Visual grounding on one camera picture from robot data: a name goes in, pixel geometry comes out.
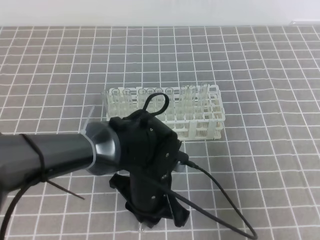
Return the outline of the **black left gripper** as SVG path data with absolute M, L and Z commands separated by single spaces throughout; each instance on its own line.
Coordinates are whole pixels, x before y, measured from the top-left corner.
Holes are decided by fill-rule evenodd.
M 125 208 L 148 228 L 153 228 L 161 219 L 173 220 L 180 228 L 186 224 L 190 212 L 176 197 L 150 181 L 170 189 L 171 173 L 187 154 L 180 151 L 182 143 L 177 134 L 157 115 L 157 112 L 139 109 L 129 116 L 109 120 L 120 143 L 118 166 L 129 172 L 129 176 L 115 173 L 109 186 L 119 191 L 126 200 Z

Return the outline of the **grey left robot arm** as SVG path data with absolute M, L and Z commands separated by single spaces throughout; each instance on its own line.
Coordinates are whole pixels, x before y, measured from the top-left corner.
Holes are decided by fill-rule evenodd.
M 153 227 L 161 219 L 182 227 L 186 210 L 169 194 L 171 173 L 187 160 L 177 134 L 143 109 L 127 117 L 90 122 L 81 133 L 0 137 L 0 200 L 30 184 L 86 169 L 111 175 L 109 185 L 137 220 Z

